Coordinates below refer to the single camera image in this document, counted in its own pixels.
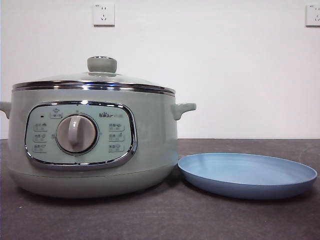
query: white knob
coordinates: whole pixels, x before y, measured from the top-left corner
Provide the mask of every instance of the white knob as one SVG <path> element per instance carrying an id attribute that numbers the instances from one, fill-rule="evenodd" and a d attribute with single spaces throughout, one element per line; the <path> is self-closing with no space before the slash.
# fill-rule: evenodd
<path id="1" fill-rule="evenodd" d="M 92 146 L 97 138 L 95 124 L 81 115 L 68 116 L 56 130 L 59 145 L 70 153 L 81 153 Z"/>

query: plastic plate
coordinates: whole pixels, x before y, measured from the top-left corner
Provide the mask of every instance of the plastic plate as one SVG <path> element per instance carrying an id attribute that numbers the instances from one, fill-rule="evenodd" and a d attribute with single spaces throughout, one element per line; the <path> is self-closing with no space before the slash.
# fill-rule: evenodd
<path id="1" fill-rule="evenodd" d="M 201 153 L 178 161 L 185 179 L 205 191 L 253 200 L 283 199 L 312 187 L 317 172 L 277 157 L 243 153 Z"/>

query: lid rim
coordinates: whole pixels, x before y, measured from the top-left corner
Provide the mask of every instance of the lid rim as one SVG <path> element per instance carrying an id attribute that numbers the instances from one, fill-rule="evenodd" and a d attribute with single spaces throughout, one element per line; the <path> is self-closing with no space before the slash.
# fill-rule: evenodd
<path id="1" fill-rule="evenodd" d="M 163 92 L 175 95 L 176 91 L 171 88 L 141 84 L 141 83 L 124 83 L 113 81 L 89 81 L 89 80 L 50 80 L 50 81 L 30 81 L 21 82 L 12 86 L 12 91 L 19 90 L 41 90 L 41 89 L 132 89 L 142 90 L 143 92 L 150 91 L 151 93 Z"/>

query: stainless steel rim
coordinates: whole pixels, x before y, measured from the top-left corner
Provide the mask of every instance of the stainless steel rim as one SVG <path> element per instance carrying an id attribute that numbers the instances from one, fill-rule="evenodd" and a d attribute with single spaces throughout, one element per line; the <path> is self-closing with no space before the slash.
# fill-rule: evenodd
<path id="1" fill-rule="evenodd" d="M 32 81 L 22 82 L 13 85 L 12 92 L 27 90 L 107 90 L 107 91 L 125 91 L 125 92 L 143 92 L 152 94 L 164 94 L 175 96 L 176 91 L 162 86 L 124 83 L 124 82 L 105 82 L 105 81 L 85 81 L 85 80 L 53 80 L 53 81 Z"/>

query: dark countertop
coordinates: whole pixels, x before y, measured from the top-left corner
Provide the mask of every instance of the dark countertop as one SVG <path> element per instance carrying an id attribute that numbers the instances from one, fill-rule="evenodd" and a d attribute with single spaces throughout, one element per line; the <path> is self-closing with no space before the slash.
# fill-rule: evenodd
<path id="1" fill-rule="evenodd" d="M 319 240 L 320 180 L 282 200 L 241 200 L 202 191 L 176 168 L 162 183 L 136 193 L 59 199 L 17 187 L 8 175 L 8 142 L 1 140 L 3 240 Z M 180 156 L 229 152 L 297 161 L 320 173 L 320 139 L 179 139 Z"/>

